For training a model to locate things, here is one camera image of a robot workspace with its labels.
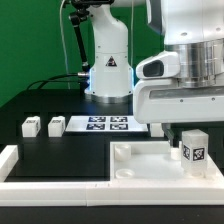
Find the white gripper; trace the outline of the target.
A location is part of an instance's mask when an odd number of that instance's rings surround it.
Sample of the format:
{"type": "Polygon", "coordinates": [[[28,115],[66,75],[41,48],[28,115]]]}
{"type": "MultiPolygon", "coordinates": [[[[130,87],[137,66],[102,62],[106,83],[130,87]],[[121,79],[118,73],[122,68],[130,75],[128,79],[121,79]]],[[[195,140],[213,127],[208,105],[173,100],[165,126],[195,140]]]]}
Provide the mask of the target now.
{"type": "Polygon", "coordinates": [[[142,124],[163,123],[171,146],[175,134],[168,123],[224,120],[224,86],[183,88],[176,76],[181,71],[179,55],[163,51],[136,67],[139,81],[133,92],[133,115],[142,124]]]}

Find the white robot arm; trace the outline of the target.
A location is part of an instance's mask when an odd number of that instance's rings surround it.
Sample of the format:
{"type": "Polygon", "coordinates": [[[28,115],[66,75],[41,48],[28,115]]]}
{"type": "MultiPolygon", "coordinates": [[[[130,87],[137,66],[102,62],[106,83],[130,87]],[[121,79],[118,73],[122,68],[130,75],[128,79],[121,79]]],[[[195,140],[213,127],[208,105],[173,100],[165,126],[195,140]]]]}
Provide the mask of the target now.
{"type": "Polygon", "coordinates": [[[142,124],[224,121],[224,0],[115,0],[145,3],[164,50],[131,68],[128,30],[110,6],[90,4],[95,63],[85,94],[103,103],[131,97],[142,124]]]}

